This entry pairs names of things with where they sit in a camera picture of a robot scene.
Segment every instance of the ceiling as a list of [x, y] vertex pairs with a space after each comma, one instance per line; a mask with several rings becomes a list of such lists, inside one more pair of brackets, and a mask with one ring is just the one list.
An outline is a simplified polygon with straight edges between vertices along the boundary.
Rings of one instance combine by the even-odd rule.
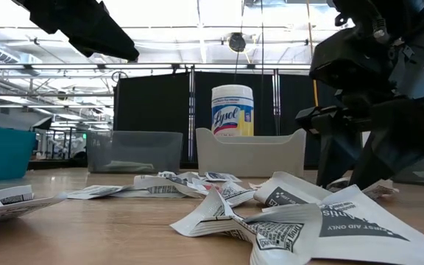
[[[293, 4], [284, 4], [285, 0], [268, 2], [263, 15], [259, 5], [248, 5], [241, 19], [241, 0], [104, 0], [110, 16], [134, 40], [141, 54], [139, 63], [309, 64], [311, 45], [305, 40], [311, 38], [314, 46], [341, 29], [333, 25], [337, 11], [325, 4], [325, 0], [310, 1], [311, 36], [306, 1], [287, 1]], [[227, 39], [233, 32], [244, 34], [245, 52], [237, 54], [228, 47]], [[64, 34], [48, 35], [38, 29], [29, 20], [29, 13], [11, 0], [0, 0], [0, 46], [14, 54], [31, 54], [40, 60], [39, 63], [125, 63], [100, 54], [90, 58], [82, 56], [68, 43]], [[138, 70], [129, 75], [169, 72]], [[21, 78], [16, 71], [0, 71], [0, 78], [24, 90], [36, 87], [38, 93], [110, 93], [116, 84], [111, 78], [112, 73], [99, 70], [43, 71], [40, 78], [32, 78], [32, 84], [30, 79]], [[87, 78], [42, 78], [48, 74]], [[59, 104], [56, 98], [46, 100]], [[94, 98], [94, 103], [112, 105], [113, 99]]]

